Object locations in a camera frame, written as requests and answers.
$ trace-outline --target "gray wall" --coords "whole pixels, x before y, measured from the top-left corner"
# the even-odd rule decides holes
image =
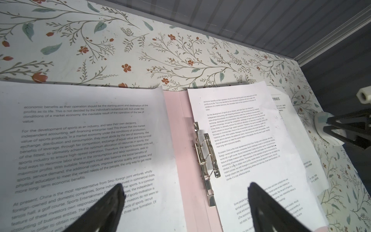
[[[371,108],[356,97],[360,88],[371,85],[371,23],[301,68],[324,111],[342,115]],[[371,152],[344,148],[371,191]]]
[[[371,4],[371,0],[108,1],[291,58]]]

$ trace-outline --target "pink file folder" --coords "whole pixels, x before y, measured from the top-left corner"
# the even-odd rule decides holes
[[[188,92],[164,91],[188,231],[222,232],[216,207],[209,207],[194,148],[196,134]],[[327,227],[315,232],[325,232]]]

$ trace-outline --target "paper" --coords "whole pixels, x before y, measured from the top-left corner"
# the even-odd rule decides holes
[[[273,86],[268,86],[268,89],[282,116],[287,132],[303,161],[311,186],[316,195],[319,195],[330,187],[323,171],[321,160],[285,90]]]
[[[253,231],[247,187],[259,184],[310,230],[326,226],[300,156],[264,82],[188,89],[221,173],[211,177],[223,231]]]
[[[118,231],[186,231],[161,89],[0,85],[0,231],[63,231],[117,183]]]

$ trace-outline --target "floral tablecloth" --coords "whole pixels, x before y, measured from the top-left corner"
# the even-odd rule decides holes
[[[297,62],[87,1],[0,0],[0,79],[169,91],[266,81],[285,88],[323,164],[330,231],[367,231],[371,199]]]

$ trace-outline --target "silver binder clip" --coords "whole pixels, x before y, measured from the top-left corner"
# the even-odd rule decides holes
[[[207,200],[209,202],[210,207],[216,206],[215,199],[214,199],[214,191],[213,191],[213,189],[211,187],[211,183],[210,183],[210,175],[207,172],[206,159],[205,159],[205,157],[203,155],[203,152],[202,152],[203,142],[200,143],[200,139],[198,137],[198,131],[199,131],[198,122],[194,123],[194,131],[196,132],[196,143],[195,143],[194,146],[196,148],[198,162],[200,163],[202,180],[205,184]],[[215,157],[213,146],[211,145],[209,134],[207,134],[207,133],[204,134],[204,137],[205,137],[204,141],[206,142],[206,146],[207,146],[207,149],[208,149],[208,152],[209,152],[208,157],[210,157],[211,163],[213,165],[213,172],[215,174],[215,177],[218,178],[218,177],[220,177],[220,172],[219,172],[218,164],[216,163],[216,157]]]

